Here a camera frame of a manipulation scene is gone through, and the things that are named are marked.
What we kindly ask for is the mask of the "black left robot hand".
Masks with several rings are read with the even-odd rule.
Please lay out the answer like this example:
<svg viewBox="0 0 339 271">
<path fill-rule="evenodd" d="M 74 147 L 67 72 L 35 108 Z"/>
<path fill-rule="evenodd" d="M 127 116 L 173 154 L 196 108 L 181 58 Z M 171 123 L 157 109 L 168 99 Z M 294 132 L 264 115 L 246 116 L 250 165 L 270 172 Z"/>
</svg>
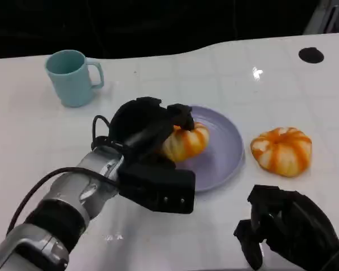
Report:
<svg viewBox="0 0 339 271">
<path fill-rule="evenodd" d="M 164 141 L 174 126 L 194 129 L 192 108 L 183 104 L 162 107 L 161 100 L 141 97 L 123 104 L 110 121 L 109 141 L 123 146 L 124 160 L 130 164 L 145 164 L 175 169 L 175 163 L 160 153 Z"/>
</svg>

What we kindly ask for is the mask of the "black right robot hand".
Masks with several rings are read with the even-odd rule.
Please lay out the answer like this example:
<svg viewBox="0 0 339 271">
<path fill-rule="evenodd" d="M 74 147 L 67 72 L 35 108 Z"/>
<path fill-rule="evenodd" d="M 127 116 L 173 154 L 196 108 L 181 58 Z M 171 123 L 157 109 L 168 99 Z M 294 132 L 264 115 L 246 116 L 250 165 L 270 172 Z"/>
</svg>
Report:
<svg viewBox="0 0 339 271">
<path fill-rule="evenodd" d="M 263 242 L 304 270 L 321 270 L 339 253 L 332 223 L 307 196 L 277 186 L 255 185 L 247 201 L 251 218 L 239 221 L 233 235 L 253 270 L 263 265 Z"/>
</svg>

